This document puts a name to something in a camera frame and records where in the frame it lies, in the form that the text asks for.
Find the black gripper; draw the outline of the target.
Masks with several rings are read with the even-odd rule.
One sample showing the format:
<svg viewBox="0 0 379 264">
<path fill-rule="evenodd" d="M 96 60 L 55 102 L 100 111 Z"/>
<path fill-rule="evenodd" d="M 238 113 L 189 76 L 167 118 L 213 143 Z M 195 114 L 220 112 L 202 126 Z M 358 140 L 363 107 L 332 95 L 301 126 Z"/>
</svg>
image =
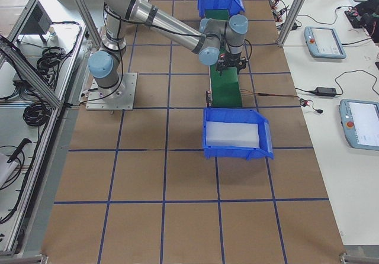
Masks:
<svg viewBox="0 0 379 264">
<path fill-rule="evenodd" d="M 235 67 L 237 74 L 239 74 L 240 70 L 245 69 L 247 64 L 246 57 L 240 55 L 241 53 L 222 53 L 216 63 L 216 71 L 222 72 L 230 67 Z"/>
</svg>

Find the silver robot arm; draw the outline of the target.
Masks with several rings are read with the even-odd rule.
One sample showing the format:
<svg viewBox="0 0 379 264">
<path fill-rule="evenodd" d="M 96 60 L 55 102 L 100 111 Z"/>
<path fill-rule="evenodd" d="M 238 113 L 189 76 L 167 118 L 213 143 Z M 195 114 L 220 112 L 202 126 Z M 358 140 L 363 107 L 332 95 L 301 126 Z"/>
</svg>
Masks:
<svg viewBox="0 0 379 264">
<path fill-rule="evenodd" d="M 248 19 L 235 14 L 226 20 L 203 17 L 199 30 L 161 11 L 145 0 L 104 0 L 105 10 L 119 23 L 144 25 L 198 55 L 199 61 L 216 71 L 246 67 L 242 49 L 248 31 Z"/>
</svg>

